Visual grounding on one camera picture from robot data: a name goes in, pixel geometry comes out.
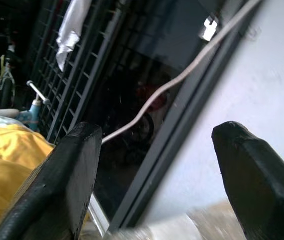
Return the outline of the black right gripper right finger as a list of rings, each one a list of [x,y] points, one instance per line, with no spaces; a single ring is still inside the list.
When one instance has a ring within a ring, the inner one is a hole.
[[[229,202],[248,240],[284,240],[284,161],[244,125],[227,121],[211,138]]]

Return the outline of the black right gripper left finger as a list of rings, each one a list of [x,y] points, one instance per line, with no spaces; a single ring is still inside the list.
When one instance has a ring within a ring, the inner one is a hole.
[[[93,193],[102,129],[75,125],[18,189],[0,240],[77,240]]]

